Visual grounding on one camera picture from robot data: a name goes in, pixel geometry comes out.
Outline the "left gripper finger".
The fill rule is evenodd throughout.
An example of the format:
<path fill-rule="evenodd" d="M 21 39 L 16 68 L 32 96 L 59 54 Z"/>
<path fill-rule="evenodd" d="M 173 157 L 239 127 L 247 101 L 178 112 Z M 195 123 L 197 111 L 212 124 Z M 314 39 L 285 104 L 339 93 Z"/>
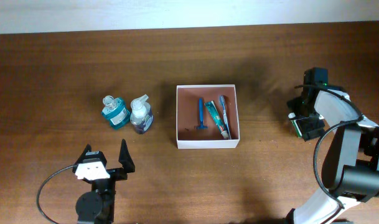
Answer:
<path fill-rule="evenodd" d="M 82 163 L 83 160 L 85 159 L 86 153 L 88 153 L 88 152 L 91 152 L 91 146 L 89 144 L 87 144 L 85 146 L 83 152 L 80 154 L 79 158 L 76 160 L 76 162 L 74 164 L 78 165 L 78 164 Z"/>
<path fill-rule="evenodd" d="M 122 165 L 122 168 L 124 169 L 125 173 L 135 172 L 135 165 L 129 154 L 128 146 L 126 144 L 125 139 L 122 139 L 121 141 L 118 162 Z"/>

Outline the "purple foam soap pump bottle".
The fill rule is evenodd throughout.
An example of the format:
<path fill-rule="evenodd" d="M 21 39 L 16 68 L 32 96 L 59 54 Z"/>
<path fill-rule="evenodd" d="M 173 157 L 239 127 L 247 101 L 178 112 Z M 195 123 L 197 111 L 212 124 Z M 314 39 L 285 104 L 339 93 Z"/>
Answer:
<path fill-rule="evenodd" d="M 148 131 L 154 121 L 151 105 L 147 102 L 148 98 L 145 94 L 131 102 L 130 122 L 138 134 Z"/>

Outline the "green white soap packet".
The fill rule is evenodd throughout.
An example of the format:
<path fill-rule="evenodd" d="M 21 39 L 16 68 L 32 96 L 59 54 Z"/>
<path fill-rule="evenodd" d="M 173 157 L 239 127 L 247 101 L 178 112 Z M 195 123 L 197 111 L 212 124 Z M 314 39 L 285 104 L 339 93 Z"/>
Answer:
<path fill-rule="evenodd" d="M 298 138 L 302 138 L 302 133 L 301 133 L 301 130 L 299 129 L 299 126 L 297 125 L 297 119 L 296 119 L 295 113 L 289 113 L 288 118 L 290 122 L 292 123 L 292 125 L 294 126 L 294 129 Z"/>

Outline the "blue disposable razor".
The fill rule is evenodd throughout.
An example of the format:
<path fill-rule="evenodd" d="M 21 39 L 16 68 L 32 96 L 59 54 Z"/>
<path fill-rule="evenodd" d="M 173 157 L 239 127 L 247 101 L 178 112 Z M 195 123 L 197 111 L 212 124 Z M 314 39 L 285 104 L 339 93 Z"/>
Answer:
<path fill-rule="evenodd" d="M 199 98 L 199 110 L 198 110 L 198 116 L 199 116 L 199 124 L 195 126 L 196 130 L 202 130 L 202 129 L 207 129 L 208 126 L 204 125 L 204 104 L 203 104 L 203 99 Z"/>

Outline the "blue white toothbrush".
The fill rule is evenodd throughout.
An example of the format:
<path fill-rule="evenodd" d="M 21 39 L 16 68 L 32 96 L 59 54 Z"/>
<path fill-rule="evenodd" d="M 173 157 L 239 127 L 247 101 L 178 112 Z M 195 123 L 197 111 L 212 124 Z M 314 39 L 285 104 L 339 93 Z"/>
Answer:
<path fill-rule="evenodd" d="M 222 106 L 222 109 L 223 109 L 223 120 L 224 120 L 224 123 L 225 123 L 225 127 L 227 128 L 227 133 L 228 133 L 228 138 L 231 139 L 232 136 L 231 136 L 231 133 L 230 133 L 230 128 L 229 128 L 229 123 L 228 123 L 228 116 L 227 116 L 227 104 L 225 102 L 225 96 L 224 95 L 220 95 L 218 97 L 218 100 Z"/>

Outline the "teal toothpaste tube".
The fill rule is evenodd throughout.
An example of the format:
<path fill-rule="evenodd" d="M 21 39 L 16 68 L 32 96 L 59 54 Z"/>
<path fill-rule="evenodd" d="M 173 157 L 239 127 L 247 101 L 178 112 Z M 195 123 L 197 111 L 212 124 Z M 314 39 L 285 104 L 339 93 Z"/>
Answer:
<path fill-rule="evenodd" d="M 225 140 L 229 139 L 228 131 L 217 111 L 214 101 L 208 101 L 205 103 L 207 111 L 210 113 L 213 121 L 215 122 L 217 129 L 220 131 L 220 134 Z"/>

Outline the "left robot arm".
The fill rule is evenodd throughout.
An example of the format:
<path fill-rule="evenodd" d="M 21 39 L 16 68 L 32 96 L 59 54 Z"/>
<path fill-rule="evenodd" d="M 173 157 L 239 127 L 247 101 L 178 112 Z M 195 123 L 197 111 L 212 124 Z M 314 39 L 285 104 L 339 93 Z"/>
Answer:
<path fill-rule="evenodd" d="M 127 180 L 129 173 L 135 172 L 125 140 L 121 141 L 118 162 L 121 167 L 108 169 L 105 155 L 101 151 L 92 151 L 88 144 L 74 163 L 73 173 L 77 179 L 91 185 L 91 190 L 82 194 L 76 202 L 78 223 L 114 222 L 115 185 L 118 181 Z"/>

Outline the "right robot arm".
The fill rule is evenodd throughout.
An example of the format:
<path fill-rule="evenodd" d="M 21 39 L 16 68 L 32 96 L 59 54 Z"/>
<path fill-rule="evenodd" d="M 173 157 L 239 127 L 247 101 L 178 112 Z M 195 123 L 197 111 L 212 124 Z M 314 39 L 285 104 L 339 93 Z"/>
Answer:
<path fill-rule="evenodd" d="M 317 140 L 312 168 L 319 188 L 285 223 L 337 223 L 346 210 L 379 197 L 379 125 L 328 81 L 327 69 L 306 70 L 301 95 L 287 102 L 297 136 Z"/>

